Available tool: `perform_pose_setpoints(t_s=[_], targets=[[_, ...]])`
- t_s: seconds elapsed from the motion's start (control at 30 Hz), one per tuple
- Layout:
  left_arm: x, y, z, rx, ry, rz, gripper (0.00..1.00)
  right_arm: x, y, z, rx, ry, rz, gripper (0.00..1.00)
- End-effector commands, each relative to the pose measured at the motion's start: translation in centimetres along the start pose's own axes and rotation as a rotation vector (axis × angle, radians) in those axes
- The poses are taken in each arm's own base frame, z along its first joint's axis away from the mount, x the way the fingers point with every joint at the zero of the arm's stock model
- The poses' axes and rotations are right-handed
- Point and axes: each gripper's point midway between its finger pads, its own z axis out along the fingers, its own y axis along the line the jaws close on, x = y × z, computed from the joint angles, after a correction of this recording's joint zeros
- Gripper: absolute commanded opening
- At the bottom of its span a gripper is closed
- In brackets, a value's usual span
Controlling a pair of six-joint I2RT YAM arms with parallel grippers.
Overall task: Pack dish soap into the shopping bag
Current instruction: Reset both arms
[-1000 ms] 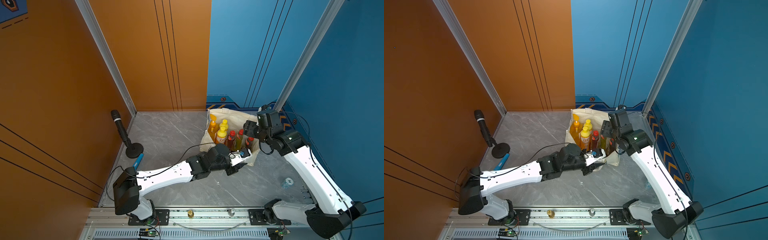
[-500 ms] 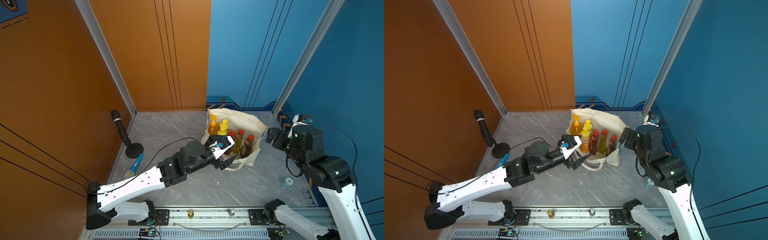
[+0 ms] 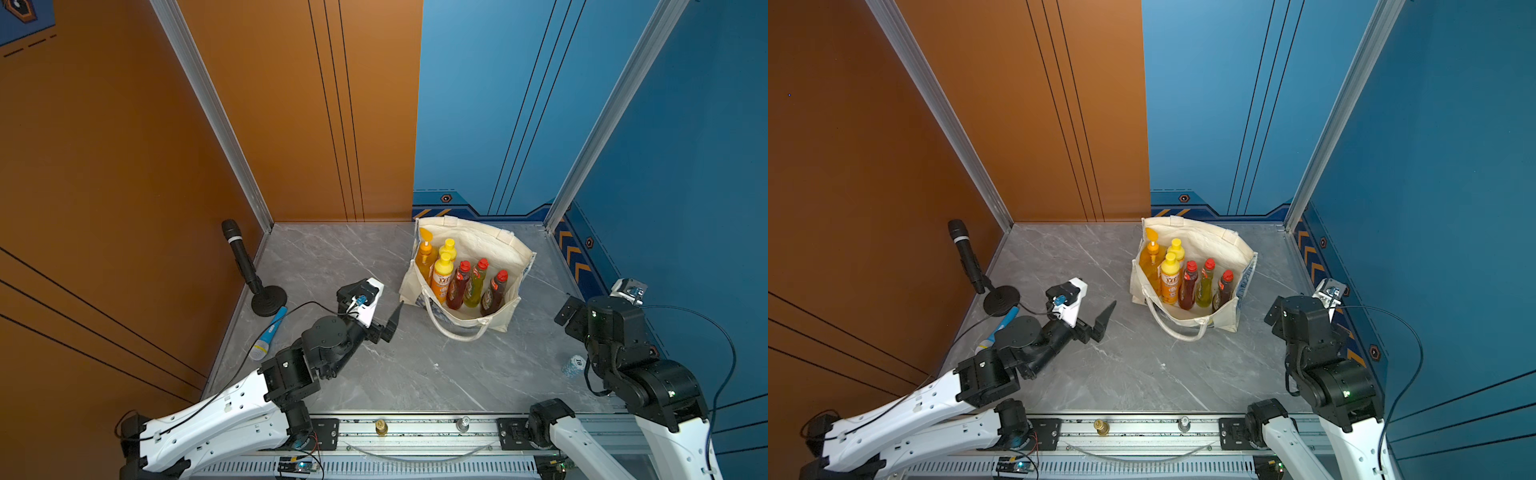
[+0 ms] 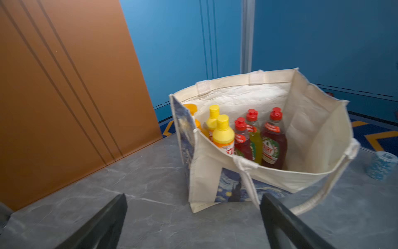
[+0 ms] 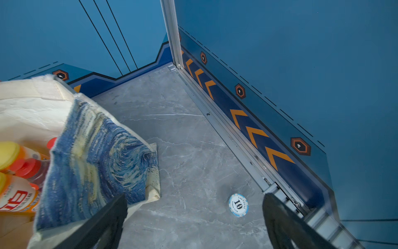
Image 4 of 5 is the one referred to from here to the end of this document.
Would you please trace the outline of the orange bottle yellow cap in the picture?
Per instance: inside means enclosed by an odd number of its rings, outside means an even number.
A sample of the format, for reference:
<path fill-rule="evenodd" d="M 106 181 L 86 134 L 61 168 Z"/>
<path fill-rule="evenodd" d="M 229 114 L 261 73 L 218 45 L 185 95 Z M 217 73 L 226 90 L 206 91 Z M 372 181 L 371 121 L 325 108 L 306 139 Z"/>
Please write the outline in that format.
<path fill-rule="evenodd" d="M 212 133 L 213 143 L 228 155 L 234 154 L 235 132 L 230 127 L 229 116 L 219 115 L 217 117 L 217 126 Z"/>
<path fill-rule="evenodd" d="M 206 135 L 210 139 L 210 141 L 213 141 L 212 135 L 217 127 L 217 118 L 219 115 L 220 115 L 220 108 L 218 105 L 212 105 L 209 107 L 209 118 L 206 120 L 204 125 L 205 125 Z"/>

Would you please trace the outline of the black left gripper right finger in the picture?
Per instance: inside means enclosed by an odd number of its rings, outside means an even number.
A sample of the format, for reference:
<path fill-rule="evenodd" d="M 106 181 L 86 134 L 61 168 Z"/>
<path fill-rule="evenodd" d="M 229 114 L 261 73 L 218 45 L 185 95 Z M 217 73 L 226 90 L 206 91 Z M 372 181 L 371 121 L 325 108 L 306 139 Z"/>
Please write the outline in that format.
<path fill-rule="evenodd" d="M 272 249 L 334 248 L 268 193 L 262 197 L 260 212 Z"/>

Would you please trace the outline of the large orange dish soap bottle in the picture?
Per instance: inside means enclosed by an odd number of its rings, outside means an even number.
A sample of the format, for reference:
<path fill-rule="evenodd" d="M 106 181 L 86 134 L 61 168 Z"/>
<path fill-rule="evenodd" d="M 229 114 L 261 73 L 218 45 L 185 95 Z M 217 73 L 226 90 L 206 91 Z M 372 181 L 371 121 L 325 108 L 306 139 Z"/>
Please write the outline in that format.
<path fill-rule="evenodd" d="M 195 117 L 195 114 L 198 111 L 198 107 L 195 104 L 184 104 L 183 106 L 189 110 L 191 116 L 195 121 L 196 128 L 198 128 L 201 132 L 203 132 L 201 123 Z"/>

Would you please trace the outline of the green soap bottle red cap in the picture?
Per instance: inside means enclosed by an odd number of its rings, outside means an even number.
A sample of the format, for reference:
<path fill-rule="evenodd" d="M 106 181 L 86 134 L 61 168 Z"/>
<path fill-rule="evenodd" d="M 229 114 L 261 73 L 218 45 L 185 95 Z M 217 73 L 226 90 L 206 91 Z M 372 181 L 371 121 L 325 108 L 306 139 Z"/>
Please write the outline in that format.
<path fill-rule="evenodd" d="M 259 165 L 262 163 L 262 140 L 260 135 L 260 123 L 258 121 L 258 111 L 249 109 L 246 114 L 247 131 L 250 135 L 250 146 L 253 161 Z"/>

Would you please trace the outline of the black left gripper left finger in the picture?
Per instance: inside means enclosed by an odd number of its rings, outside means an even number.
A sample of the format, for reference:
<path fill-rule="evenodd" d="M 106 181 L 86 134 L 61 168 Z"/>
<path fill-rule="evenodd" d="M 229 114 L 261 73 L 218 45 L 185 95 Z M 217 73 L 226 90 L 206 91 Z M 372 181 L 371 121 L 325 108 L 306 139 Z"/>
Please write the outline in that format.
<path fill-rule="evenodd" d="M 88 222 L 57 246 L 58 249 L 117 248 L 127 212 L 125 194 L 117 195 Z"/>

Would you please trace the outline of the starry night canvas tote bag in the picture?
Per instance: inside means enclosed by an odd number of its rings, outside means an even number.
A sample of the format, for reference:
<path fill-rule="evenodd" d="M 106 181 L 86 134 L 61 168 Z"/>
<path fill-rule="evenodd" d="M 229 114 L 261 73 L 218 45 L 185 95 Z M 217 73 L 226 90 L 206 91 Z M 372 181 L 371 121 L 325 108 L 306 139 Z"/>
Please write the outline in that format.
<path fill-rule="evenodd" d="M 347 101 L 297 69 L 254 71 L 198 82 L 170 95 L 193 213 L 222 202 L 259 205 L 325 179 L 300 215 L 318 205 L 360 148 Z"/>

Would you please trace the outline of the dark red soap bottle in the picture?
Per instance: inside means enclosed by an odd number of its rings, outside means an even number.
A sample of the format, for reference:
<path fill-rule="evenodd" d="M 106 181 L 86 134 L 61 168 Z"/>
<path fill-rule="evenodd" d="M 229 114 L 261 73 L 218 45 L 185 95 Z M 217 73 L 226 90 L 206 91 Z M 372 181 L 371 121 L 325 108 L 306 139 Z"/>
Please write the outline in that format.
<path fill-rule="evenodd" d="M 250 135 L 247 131 L 245 119 L 240 117 L 235 120 L 235 152 L 236 155 L 242 156 L 253 161 L 251 150 Z"/>
<path fill-rule="evenodd" d="M 262 163 L 264 167 L 282 170 L 285 162 L 288 142 L 283 124 L 283 112 L 275 107 L 269 114 L 261 130 Z"/>

